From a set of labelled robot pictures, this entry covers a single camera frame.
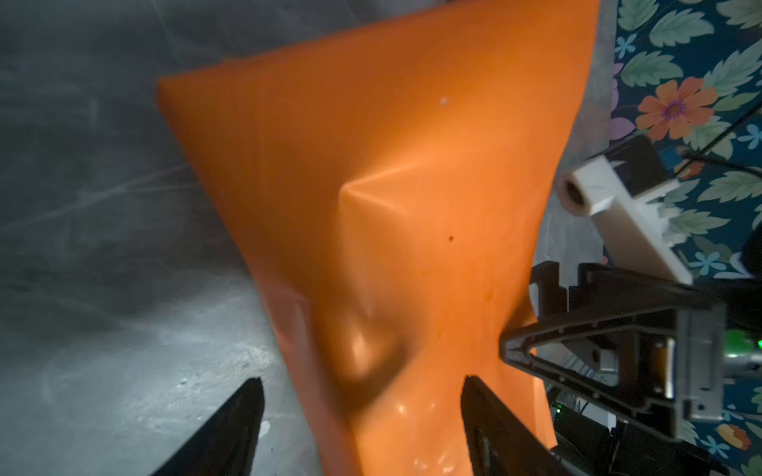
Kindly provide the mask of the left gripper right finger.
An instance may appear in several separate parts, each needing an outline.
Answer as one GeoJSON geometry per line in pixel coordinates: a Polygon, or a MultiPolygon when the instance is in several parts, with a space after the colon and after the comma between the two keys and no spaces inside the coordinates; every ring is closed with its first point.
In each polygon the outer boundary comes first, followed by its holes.
{"type": "Polygon", "coordinates": [[[475,476],[570,474],[480,378],[464,380],[460,410],[475,476]]]}

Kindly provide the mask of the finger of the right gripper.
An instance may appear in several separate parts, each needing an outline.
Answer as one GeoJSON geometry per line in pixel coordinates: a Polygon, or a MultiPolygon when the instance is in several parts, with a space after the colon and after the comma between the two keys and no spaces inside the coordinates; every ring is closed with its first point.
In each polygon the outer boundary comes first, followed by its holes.
{"type": "Polygon", "coordinates": [[[500,357],[613,412],[654,406],[684,412],[699,399],[690,382],[693,317],[692,309],[675,305],[590,305],[504,332],[500,357]],[[616,382],[603,384],[542,357],[540,349],[551,344],[573,347],[593,371],[615,373],[616,382]]]}

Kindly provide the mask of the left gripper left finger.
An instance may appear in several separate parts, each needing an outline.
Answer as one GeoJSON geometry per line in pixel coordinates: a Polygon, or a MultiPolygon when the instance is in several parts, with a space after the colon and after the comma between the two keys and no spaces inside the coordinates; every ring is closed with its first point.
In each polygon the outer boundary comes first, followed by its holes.
{"type": "Polygon", "coordinates": [[[246,380],[154,476],[249,475],[264,410],[262,380],[246,380]]]}

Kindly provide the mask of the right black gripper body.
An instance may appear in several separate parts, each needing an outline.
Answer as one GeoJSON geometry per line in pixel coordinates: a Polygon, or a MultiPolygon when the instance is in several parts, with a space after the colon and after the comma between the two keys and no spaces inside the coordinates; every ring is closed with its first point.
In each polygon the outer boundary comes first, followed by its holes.
{"type": "Polygon", "coordinates": [[[616,418],[612,430],[563,418],[563,454],[595,475],[722,471],[687,427],[722,418],[728,381],[761,375],[759,279],[683,285],[583,264],[565,288],[545,262],[531,283],[531,373],[616,418]]]}

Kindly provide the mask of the yellow wrapping paper sheet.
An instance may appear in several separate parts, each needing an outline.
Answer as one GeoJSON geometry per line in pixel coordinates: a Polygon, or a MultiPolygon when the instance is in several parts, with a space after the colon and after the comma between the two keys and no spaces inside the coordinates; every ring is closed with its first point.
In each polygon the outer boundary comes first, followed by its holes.
{"type": "Polygon", "coordinates": [[[535,319],[530,270],[598,14],[454,1],[158,82],[325,474],[470,474],[470,375],[556,444],[542,382],[498,347],[535,319]]]}

